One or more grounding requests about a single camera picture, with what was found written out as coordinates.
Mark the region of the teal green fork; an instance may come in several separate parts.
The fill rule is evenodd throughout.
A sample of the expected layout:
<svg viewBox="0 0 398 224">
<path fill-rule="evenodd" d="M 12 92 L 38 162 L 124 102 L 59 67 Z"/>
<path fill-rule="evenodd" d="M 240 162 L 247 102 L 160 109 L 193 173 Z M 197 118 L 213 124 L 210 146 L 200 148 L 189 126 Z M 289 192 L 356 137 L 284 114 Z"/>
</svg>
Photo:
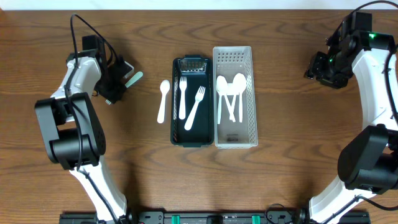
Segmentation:
<svg viewBox="0 0 398 224">
<path fill-rule="evenodd" d="M 139 79 L 141 79 L 143 77 L 144 73 L 142 71 L 137 72 L 136 74 L 134 74 L 125 84 L 126 88 L 129 88 L 130 86 L 132 86 L 133 84 L 135 84 L 135 82 L 137 82 Z"/>
</svg>

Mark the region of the white thick-handled spoon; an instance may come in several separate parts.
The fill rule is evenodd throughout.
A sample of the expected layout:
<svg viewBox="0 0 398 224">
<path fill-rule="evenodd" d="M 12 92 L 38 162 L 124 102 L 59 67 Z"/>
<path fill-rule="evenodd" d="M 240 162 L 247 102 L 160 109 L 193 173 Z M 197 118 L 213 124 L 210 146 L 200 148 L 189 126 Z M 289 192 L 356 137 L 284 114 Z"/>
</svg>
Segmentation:
<svg viewBox="0 0 398 224">
<path fill-rule="evenodd" d="M 163 123 L 165 119 L 165 103 L 166 103 L 166 96 L 170 90 L 170 82 L 168 80 L 163 80 L 160 84 L 160 92 L 162 94 L 159 112 L 157 115 L 157 122 Z"/>
</svg>

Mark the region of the white thick-handled fork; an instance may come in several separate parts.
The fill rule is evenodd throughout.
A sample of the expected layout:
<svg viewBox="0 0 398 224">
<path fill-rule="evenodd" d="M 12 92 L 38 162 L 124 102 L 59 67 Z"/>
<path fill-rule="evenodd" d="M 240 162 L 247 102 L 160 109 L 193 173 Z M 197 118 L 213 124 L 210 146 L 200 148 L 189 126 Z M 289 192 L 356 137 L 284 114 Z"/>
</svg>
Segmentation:
<svg viewBox="0 0 398 224">
<path fill-rule="evenodd" d="M 180 107 L 179 107 L 178 117 L 179 117 L 179 119 L 185 119 L 185 117 L 186 117 L 185 90 L 187 89 L 187 78 L 186 77 L 180 77 L 179 88 L 180 88 L 181 93 L 180 93 Z"/>
</svg>

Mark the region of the dark green plastic basket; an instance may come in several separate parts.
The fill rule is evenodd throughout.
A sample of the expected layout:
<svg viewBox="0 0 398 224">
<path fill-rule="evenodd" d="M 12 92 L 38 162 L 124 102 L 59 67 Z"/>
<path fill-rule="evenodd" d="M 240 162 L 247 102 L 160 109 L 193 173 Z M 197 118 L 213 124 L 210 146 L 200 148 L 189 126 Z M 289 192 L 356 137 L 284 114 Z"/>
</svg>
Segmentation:
<svg viewBox="0 0 398 224">
<path fill-rule="evenodd" d="M 203 99 L 198 103 L 191 129 L 184 128 L 187 119 L 179 118 L 182 96 L 188 116 L 195 104 L 199 87 L 204 87 Z M 200 55 L 175 58 L 172 63 L 172 120 L 170 142 L 183 147 L 202 147 L 214 140 L 213 63 Z"/>
</svg>

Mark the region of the pale green fork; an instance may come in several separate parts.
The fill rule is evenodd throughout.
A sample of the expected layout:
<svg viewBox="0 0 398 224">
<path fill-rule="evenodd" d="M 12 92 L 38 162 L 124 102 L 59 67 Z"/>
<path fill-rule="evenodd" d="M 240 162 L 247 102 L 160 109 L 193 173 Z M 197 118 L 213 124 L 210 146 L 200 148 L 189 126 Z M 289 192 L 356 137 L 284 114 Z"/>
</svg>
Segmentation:
<svg viewBox="0 0 398 224">
<path fill-rule="evenodd" d="M 187 130 L 187 131 L 191 130 L 191 128 L 192 128 L 198 105 L 203 100 L 204 94 L 205 94 L 205 87 L 200 86 L 195 95 L 195 103 L 193 105 L 193 108 L 192 108 L 190 114 L 188 115 L 187 121 L 184 126 L 185 130 Z"/>
</svg>

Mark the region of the white plastic spoon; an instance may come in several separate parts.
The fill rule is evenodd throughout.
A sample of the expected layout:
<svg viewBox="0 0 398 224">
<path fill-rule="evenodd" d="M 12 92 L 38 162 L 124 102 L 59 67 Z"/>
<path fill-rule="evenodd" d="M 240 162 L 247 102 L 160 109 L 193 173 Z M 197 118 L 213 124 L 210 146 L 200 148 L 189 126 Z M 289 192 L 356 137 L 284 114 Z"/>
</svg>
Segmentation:
<svg viewBox="0 0 398 224">
<path fill-rule="evenodd" d="M 222 115 L 222 94 L 219 90 L 217 90 L 217 94 L 218 94 L 217 124 L 220 124 L 221 115 Z"/>
<path fill-rule="evenodd" d="M 243 122 L 243 93 L 246 89 L 246 77 L 237 73 L 233 80 L 235 90 L 239 93 L 239 122 Z"/>
</svg>

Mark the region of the white plastic spoon lowest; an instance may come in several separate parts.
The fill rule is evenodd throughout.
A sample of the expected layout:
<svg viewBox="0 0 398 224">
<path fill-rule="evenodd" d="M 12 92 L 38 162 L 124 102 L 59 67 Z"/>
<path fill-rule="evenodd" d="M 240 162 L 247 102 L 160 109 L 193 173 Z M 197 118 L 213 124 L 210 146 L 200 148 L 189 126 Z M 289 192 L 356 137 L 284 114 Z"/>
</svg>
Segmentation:
<svg viewBox="0 0 398 224">
<path fill-rule="evenodd" d="M 236 121 L 234 115 L 234 109 L 236 105 L 237 94 L 238 92 L 235 90 L 234 83 L 229 83 L 224 96 L 226 98 L 227 109 L 229 111 L 229 119 L 232 122 Z"/>
</svg>

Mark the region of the clear perforated plastic basket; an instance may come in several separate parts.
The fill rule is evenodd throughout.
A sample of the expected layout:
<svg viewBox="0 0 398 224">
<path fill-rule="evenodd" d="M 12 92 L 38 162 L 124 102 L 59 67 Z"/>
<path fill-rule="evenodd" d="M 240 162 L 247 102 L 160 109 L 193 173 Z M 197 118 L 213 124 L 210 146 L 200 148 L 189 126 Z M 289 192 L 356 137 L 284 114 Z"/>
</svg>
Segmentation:
<svg viewBox="0 0 398 224">
<path fill-rule="evenodd" d="M 215 145 L 249 149 L 258 145 L 254 70 L 250 46 L 213 48 Z"/>
</svg>

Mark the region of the white plastic spoon angled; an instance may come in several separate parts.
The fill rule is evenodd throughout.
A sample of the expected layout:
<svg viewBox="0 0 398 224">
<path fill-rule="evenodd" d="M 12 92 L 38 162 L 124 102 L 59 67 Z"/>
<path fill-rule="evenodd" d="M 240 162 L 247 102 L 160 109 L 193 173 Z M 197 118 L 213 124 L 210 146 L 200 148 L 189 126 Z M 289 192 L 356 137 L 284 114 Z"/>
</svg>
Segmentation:
<svg viewBox="0 0 398 224">
<path fill-rule="evenodd" d="M 222 94 L 222 97 L 225 97 L 226 89 L 228 87 L 228 83 L 224 76 L 218 76 L 216 79 L 216 89 L 219 90 Z"/>
</svg>

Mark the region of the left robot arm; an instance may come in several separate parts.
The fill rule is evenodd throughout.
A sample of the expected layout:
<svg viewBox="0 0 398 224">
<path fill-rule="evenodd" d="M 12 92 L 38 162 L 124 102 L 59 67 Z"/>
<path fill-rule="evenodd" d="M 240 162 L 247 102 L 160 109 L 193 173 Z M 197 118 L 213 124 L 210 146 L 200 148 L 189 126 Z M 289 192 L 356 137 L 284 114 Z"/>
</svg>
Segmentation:
<svg viewBox="0 0 398 224">
<path fill-rule="evenodd" d="M 82 44 L 81 52 L 68 56 L 58 90 L 34 106 L 49 159 L 78 179 L 96 209 L 63 213 L 59 222 L 137 223 L 105 164 L 106 138 L 91 102 L 94 92 L 111 104 L 119 101 L 127 89 L 122 79 L 134 68 L 123 59 L 110 63 L 108 43 L 99 35 L 84 36 Z"/>
</svg>

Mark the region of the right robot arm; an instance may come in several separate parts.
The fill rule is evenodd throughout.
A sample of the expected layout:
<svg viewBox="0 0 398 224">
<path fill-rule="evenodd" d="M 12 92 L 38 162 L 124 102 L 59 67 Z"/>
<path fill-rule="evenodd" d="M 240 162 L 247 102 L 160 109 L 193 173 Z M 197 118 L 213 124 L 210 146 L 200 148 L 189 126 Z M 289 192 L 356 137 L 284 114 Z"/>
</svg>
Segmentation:
<svg viewBox="0 0 398 224">
<path fill-rule="evenodd" d="M 372 31 L 372 15 L 353 11 L 317 52 L 304 76 L 335 89 L 355 77 L 362 131 L 341 151 L 338 175 L 312 197 L 297 223 L 339 223 L 360 202 L 397 189 L 397 45 L 392 35 Z"/>
</svg>

